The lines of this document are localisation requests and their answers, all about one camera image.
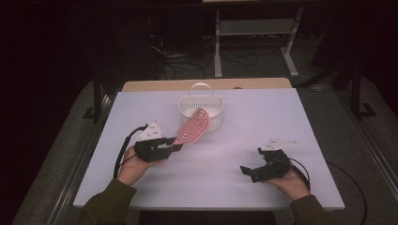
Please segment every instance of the table surface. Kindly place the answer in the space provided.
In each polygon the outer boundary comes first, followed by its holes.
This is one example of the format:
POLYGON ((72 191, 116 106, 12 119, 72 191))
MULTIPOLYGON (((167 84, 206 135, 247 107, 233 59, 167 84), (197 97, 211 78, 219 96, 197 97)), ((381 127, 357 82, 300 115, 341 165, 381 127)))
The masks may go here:
MULTIPOLYGON (((244 85, 243 80, 235 82, 244 85)), ((106 188, 112 179, 120 147, 133 129, 157 121, 164 136, 175 136, 182 122, 177 104, 180 98, 188 95, 190 88, 191 85, 187 85, 185 90, 177 91, 118 93, 75 198, 75 206, 83 206, 89 198, 106 188)), ((208 90, 196 90, 195 93, 209 94, 208 90)), ((266 162, 258 155, 257 147, 263 146, 269 138, 298 141, 298 145, 286 148, 284 152, 305 165, 311 176, 312 193, 326 209, 344 208, 296 89, 216 89, 214 94, 224 100, 220 128, 205 134, 194 144, 185 144, 180 152, 170 156, 164 166, 150 168, 134 185, 138 192, 130 203, 131 208, 288 208, 289 201, 279 190, 263 183, 253 183, 239 168, 264 166, 266 162)), ((132 137, 130 145, 138 135, 132 137)))

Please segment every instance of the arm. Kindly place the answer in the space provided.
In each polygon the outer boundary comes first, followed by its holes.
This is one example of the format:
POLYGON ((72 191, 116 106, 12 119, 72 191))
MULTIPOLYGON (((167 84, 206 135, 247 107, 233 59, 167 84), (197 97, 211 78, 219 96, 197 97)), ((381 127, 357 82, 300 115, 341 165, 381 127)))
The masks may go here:
POLYGON ((130 201, 136 189, 131 187, 157 162, 146 163, 135 157, 134 148, 130 147, 124 158, 131 158, 123 163, 116 179, 108 187, 93 196, 83 207, 77 224, 123 224, 128 213, 130 201))
POLYGON ((290 170, 282 178, 270 179, 266 183, 277 187, 292 201, 290 206, 297 225, 341 224, 324 210, 299 175, 293 170, 290 170))

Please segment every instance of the sleeve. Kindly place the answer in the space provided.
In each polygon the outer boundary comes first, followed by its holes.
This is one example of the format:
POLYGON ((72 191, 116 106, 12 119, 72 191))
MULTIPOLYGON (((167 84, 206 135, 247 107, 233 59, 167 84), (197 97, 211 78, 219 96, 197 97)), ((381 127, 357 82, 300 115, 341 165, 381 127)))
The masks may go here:
POLYGON ((314 195, 309 195, 290 203, 297 225, 340 225, 330 216, 314 195))
POLYGON ((77 224, 123 224, 136 192, 135 188, 113 179, 103 192, 84 205, 77 224))

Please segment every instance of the wire basket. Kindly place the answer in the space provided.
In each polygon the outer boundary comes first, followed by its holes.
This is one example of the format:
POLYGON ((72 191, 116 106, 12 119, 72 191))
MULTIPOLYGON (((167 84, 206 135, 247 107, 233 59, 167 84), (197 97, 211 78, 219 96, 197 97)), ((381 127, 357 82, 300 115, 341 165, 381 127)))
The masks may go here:
POLYGON ((210 117, 210 127, 207 133, 213 132, 220 127, 222 123, 222 97, 214 95, 213 89, 204 82, 198 82, 191 87, 188 96, 182 97, 178 102, 179 111, 182 114, 184 122, 199 108, 204 109, 210 117), (192 95, 195 87, 205 86, 211 90, 211 95, 192 95))

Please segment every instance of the dark background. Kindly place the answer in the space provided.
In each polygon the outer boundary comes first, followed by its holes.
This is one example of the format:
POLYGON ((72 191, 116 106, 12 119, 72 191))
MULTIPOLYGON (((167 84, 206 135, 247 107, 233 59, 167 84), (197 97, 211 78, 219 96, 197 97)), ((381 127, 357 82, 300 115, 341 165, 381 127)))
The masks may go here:
MULTIPOLYGON (((159 53, 150 48, 151 33, 161 34, 169 49, 200 48, 202 36, 212 35, 214 13, 119 11, 100 15, 81 11, 72 1, 7 0, 0 4, 4 102, 0 222, 10 224, 74 99, 94 75, 108 95, 114 95, 128 80, 158 79, 161 61, 159 53)), ((111 7, 107 1, 95 4, 111 7)), ((314 5, 305 9, 299 33, 325 35, 314 66, 328 68, 355 53, 362 74, 378 86, 398 114, 396 9, 314 5)), ((261 9, 251 11, 251 15, 262 16, 261 9)), ((237 16, 233 10, 223 15, 237 16)))

